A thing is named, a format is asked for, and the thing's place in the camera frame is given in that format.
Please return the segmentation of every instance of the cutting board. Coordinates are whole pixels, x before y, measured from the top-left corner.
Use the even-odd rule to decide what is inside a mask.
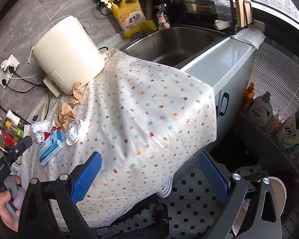
[[[237,12],[237,25],[238,27],[245,27],[246,25],[252,23],[252,15],[251,15],[251,5],[246,3],[246,13],[247,19],[245,19],[244,14],[244,0],[235,0],[236,3],[236,12]]]

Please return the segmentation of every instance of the blue and white box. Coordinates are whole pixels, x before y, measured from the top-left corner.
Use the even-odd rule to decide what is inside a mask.
[[[59,130],[54,131],[44,142],[40,145],[39,160],[45,165],[51,158],[63,149],[62,135]]]

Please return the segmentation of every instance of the white floral cloth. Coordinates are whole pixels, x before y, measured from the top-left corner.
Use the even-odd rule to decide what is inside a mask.
[[[70,173],[97,151],[102,168],[77,207],[90,227],[109,225],[137,202],[159,192],[175,171],[197,150],[216,139],[213,89],[165,65],[110,49],[103,71],[85,88],[74,107],[75,121],[88,131],[73,146],[65,144],[43,166],[34,144],[22,159],[22,182],[55,180]],[[62,96],[51,109],[56,114]],[[56,202],[53,210],[66,224]]]

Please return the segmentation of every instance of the sandal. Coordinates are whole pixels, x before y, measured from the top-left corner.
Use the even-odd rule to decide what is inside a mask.
[[[157,210],[158,206],[163,206],[163,210]],[[167,220],[167,223],[169,224],[169,217],[168,217],[168,208],[165,204],[159,203],[154,208],[154,218],[157,223],[159,223],[161,220],[165,219]]]

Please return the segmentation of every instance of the human hand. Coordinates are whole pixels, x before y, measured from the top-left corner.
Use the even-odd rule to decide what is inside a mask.
[[[16,183],[21,184],[21,178],[18,175],[15,175],[15,178]],[[0,217],[7,227],[17,232],[19,223],[13,218],[13,216],[6,208],[6,204],[9,202],[10,199],[10,191],[0,192]],[[16,211],[16,214],[17,216],[20,216],[20,209]]]

